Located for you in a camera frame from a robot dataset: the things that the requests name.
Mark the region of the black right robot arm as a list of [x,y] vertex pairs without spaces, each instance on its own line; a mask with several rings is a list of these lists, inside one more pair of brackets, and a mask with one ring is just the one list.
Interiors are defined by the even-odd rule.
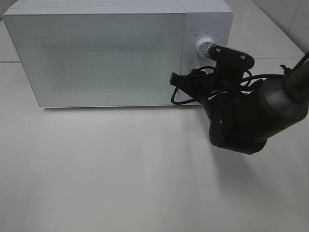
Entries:
[[251,155],[268,138],[303,120],[309,112],[309,57],[304,55],[283,74],[252,75],[254,59],[247,53],[212,45],[215,66],[172,73],[170,84],[202,105],[210,121],[212,145]]

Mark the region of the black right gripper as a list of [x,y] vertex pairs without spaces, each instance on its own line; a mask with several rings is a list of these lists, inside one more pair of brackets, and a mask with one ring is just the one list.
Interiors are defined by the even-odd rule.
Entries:
[[189,103],[202,103],[222,93],[240,94],[238,87],[244,70],[216,63],[192,69],[188,75],[172,73],[169,83],[190,96]]

